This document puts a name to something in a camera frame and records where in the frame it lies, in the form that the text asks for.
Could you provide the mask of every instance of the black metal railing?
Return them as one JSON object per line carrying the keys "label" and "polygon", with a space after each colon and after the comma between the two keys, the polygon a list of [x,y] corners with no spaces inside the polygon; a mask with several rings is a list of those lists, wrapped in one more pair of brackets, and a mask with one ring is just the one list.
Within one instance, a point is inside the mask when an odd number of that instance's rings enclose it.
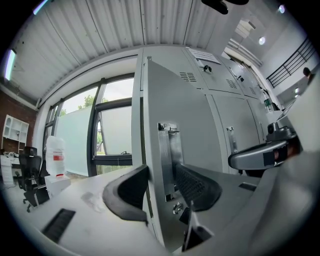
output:
{"label": "black metal railing", "polygon": [[275,88],[306,63],[315,51],[316,49],[313,47],[311,41],[306,38],[299,48],[266,79],[269,80],[273,88]]}

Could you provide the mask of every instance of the brown wall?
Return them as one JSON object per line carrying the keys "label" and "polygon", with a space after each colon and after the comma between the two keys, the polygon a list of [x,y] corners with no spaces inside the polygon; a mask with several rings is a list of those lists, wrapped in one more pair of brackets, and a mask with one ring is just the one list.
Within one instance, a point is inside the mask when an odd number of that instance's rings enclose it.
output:
{"label": "brown wall", "polygon": [[[34,135],[35,122],[37,118],[37,112],[22,103],[11,98],[3,91],[0,91],[0,136],[2,139],[3,129],[6,121],[6,116],[12,116],[23,122],[29,124],[28,134],[26,138],[26,145],[32,146],[32,137]],[[18,141],[12,139],[3,139],[4,151],[14,151],[18,153]]]}

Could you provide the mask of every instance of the light fixture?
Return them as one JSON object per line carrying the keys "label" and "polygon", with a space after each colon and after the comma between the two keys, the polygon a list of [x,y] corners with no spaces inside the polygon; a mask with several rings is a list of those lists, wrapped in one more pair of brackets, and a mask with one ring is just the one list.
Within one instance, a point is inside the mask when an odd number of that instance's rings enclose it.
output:
{"label": "light fixture", "polygon": [[266,42],[266,38],[264,36],[259,38],[259,44],[263,45]]}
{"label": "light fixture", "polygon": [[10,50],[9,58],[8,58],[7,63],[6,63],[5,74],[4,74],[4,77],[7,80],[10,80],[12,67],[13,67],[14,62],[15,62],[15,57],[16,57],[16,52],[14,50]]}
{"label": "light fixture", "polygon": [[278,11],[283,14],[283,13],[286,11],[285,6],[284,6],[283,4],[281,4],[281,5],[279,6]]}
{"label": "light fixture", "polygon": [[42,1],[42,2],[33,10],[33,14],[34,14],[34,15],[37,15],[37,13],[39,12],[39,10],[45,5],[46,2],[48,2],[48,0]]}

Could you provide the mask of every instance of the plastic bottle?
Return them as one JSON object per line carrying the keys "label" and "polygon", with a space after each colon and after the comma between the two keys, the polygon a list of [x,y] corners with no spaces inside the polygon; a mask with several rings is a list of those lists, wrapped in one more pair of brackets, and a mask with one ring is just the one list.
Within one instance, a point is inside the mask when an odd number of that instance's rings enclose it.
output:
{"label": "plastic bottle", "polygon": [[65,173],[65,141],[55,136],[46,140],[46,170],[52,176]]}
{"label": "plastic bottle", "polygon": [[269,95],[263,89],[261,89],[261,93],[262,93],[263,98],[264,98],[263,102],[264,102],[264,106],[265,106],[266,111],[267,112],[274,111],[274,107],[272,106],[272,101],[269,98]]}

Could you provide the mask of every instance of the white ceiling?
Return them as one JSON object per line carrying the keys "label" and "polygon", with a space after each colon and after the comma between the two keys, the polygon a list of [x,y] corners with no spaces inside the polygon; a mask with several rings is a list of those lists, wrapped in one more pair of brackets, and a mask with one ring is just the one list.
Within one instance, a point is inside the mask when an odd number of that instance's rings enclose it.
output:
{"label": "white ceiling", "polygon": [[[241,15],[257,27],[241,44],[261,57],[286,25],[278,26],[282,17],[264,1],[250,0],[242,9],[227,2],[228,15],[201,0],[48,1],[13,43],[10,82],[37,100],[79,66],[116,50],[150,44],[223,50]],[[270,34],[263,47],[256,44],[262,34]]]}

